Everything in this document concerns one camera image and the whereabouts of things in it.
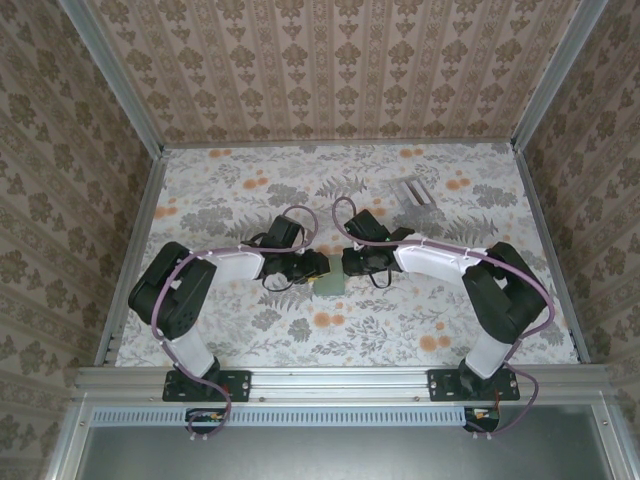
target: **small green object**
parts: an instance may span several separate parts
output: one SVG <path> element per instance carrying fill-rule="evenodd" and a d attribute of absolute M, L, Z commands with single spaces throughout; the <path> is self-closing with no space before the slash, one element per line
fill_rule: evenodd
<path fill-rule="evenodd" d="M 344 295 L 345 275 L 342 272 L 342 257 L 329 255 L 329 267 L 331 271 L 313 282 L 313 293 L 319 297 L 335 297 Z"/>

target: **aluminum frame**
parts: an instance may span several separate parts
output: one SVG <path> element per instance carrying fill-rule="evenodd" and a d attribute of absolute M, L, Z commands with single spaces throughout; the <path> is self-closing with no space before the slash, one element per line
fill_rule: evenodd
<path fill-rule="evenodd" d="M 533 221 L 536 223 L 536 229 L 538 230 L 538 235 L 540 236 L 540 242 L 542 243 L 542 248 L 549 264 L 551 278 L 553 279 L 553 283 L 557 290 L 556 294 L 558 296 L 558 300 L 560 300 L 560 305 L 562 306 L 562 313 L 564 314 L 564 317 L 567 319 L 567 323 L 569 324 L 569 330 L 571 331 L 571 334 L 573 336 L 574 345 L 576 350 L 578 351 L 578 357 L 580 361 L 582 363 L 590 363 L 591 356 L 589 355 L 587 344 L 584 341 L 584 336 L 582 335 L 582 330 L 580 329 L 580 324 L 578 323 L 576 311 L 573 308 L 573 303 L 571 302 L 571 297 L 569 296 L 569 289 L 567 288 L 567 283 L 564 280 L 564 275 L 562 274 L 562 268 L 560 268 L 560 262 L 558 260 L 558 256 L 556 255 L 556 250 L 553 247 L 551 234 L 549 233 L 549 228 L 547 227 L 547 222 L 544 218 L 544 213 L 542 212 L 540 200 L 536 195 L 536 189 L 533 185 L 531 173 L 529 173 L 529 169 L 527 168 L 525 155 L 522 150 L 517 150 L 514 153 L 516 165 L 520 173 L 520 178 L 522 180 L 522 184 L 524 185 L 524 192 L 527 195 L 527 200 L 529 200 L 529 206 L 531 207 Z"/>
<path fill-rule="evenodd" d="M 91 13 L 91 8 L 84 0 L 60 0 L 60 4 L 80 34 L 80 38 L 100 68 L 152 160 L 158 160 L 162 153 L 162 136 L 136 94 L 135 88 L 129 82 L 113 50 L 109 47 L 109 42 L 105 39 L 99 22 Z"/>
<path fill-rule="evenodd" d="M 481 406 L 491 402 L 431 402 L 427 371 L 446 368 L 251 368 L 253 407 L 422 407 Z M 616 479 L 637 477 L 637 458 L 629 451 L 628 432 L 619 428 L 620 417 L 609 404 L 614 391 L 604 365 L 528 365 L 521 368 L 540 383 L 537 405 L 590 405 L 600 439 Z M 47 480 L 75 478 L 91 428 L 93 411 L 105 406 L 157 408 L 167 368 L 80 369 Z M 532 383 L 519 377 L 523 405 L 533 392 Z M 221 403 L 185 402 L 181 406 L 221 407 Z"/>
<path fill-rule="evenodd" d="M 513 132 L 517 149 L 524 150 L 531 140 L 606 5 L 607 0 L 588 0 L 578 5 L 575 15 Z"/>
<path fill-rule="evenodd" d="M 138 215 L 133 224 L 131 239 L 129 240 L 127 253 L 124 257 L 123 267 L 113 292 L 111 306 L 109 307 L 107 320 L 104 325 L 104 330 L 102 331 L 102 338 L 100 339 L 98 351 L 93 362 L 95 366 L 103 365 L 109 354 L 112 356 L 114 354 L 117 355 L 117 347 L 122 338 L 122 332 L 129 312 L 127 298 L 138 278 L 138 271 L 140 270 L 142 257 L 144 256 L 144 251 L 147 246 L 147 237 L 151 231 L 153 214 L 156 209 L 156 204 L 158 203 L 160 191 L 162 190 L 166 170 L 167 159 L 164 157 L 160 157 L 151 165 L 151 171 L 149 172 L 147 185 L 142 195 Z"/>
<path fill-rule="evenodd" d="M 189 407 L 94 407 L 91 428 L 186 427 Z M 264 407 L 242 404 L 228 427 L 463 427 L 464 407 Z M 208 426 L 195 419 L 194 426 Z"/>
<path fill-rule="evenodd" d="M 193 150 L 196 148 L 257 148 L 257 147 L 322 147 L 322 146 L 353 146 L 353 145 L 430 145 L 452 144 L 475 145 L 478 143 L 508 143 L 508 137 L 491 138 L 337 138 L 333 140 L 264 140 L 259 142 L 220 142 L 220 143 L 167 143 L 167 150 Z"/>

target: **floral tablecloth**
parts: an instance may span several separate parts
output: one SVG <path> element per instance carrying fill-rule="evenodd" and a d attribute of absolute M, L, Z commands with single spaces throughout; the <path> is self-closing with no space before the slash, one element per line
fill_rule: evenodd
<path fill-rule="evenodd" d="M 317 213 L 314 248 L 340 254 L 349 242 L 333 226 L 331 204 L 349 195 L 391 230 L 411 227 L 459 245 L 510 242 L 555 294 L 507 144 L 247 147 L 164 155 L 168 168 L 143 269 L 168 241 L 192 250 L 236 245 L 266 231 L 292 204 Z M 393 180 L 411 175 L 429 189 L 436 210 L 416 215 L 400 204 Z M 340 212 L 349 218 L 348 208 Z M 305 215 L 293 216 L 311 226 Z M 270 293 L 257 281 L 229 283 L 209 291 L 197 328 L 227 367 L 454 365 L 480 332 L 466 292 L 430 277 L 396 273 L 384 290 L 368 278 L 351 278 L 346 288 L 341 297 L 317 297 L 311 285 Z M 557 301 L 556 308 L 554 325 L 527 339 L 514 363 L 577 362 Z M 133 312 L 116 364 L 169 365 Z"/>

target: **patterned wall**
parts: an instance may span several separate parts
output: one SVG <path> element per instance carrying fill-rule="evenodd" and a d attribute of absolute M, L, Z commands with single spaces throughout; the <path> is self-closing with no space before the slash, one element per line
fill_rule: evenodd
<path fill-rule="evenodd" d="M 150 159 L 55 0 L 0 2 L 0 477 L 45 465 Z"/>
<path fill-rule="evenodd" d="M 526 151 L 593 360 L 640 433 L 640 2 L 611 0 Z"/>
<path fill-rule="evenodd" d="M 510 137 L 578 0 L 91 0 L 166 143 Z"/>

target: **black mounting plate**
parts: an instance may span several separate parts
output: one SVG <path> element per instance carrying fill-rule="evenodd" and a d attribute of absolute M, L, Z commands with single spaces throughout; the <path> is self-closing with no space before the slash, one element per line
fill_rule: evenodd
<path fill-rule="evenodd" d="M 460 400 L 495 402 L 496 390 L 500 395 L 501 402 L 520 400 L 516 374 L 506 368 L 498 370 L 492 379 L 492 385 L 473 397 L 462 388 L 460 371 L 457 368 L 429 370 L 427 371 L 427 378 L 432 402 L 454 402 Z M 516 382 L 515 387 L 511 386 L 512 381 Z"/>
<path fill-rule="evenodd" d="M 217 384 L 233 402 L 248 402 L 251 392 L 249 370 L 221 370 Z M 224 402 L 224 397 L 211 387 L 196 383 L 178 370 L 167 373 L 162 391 L 164 402 Z"/>

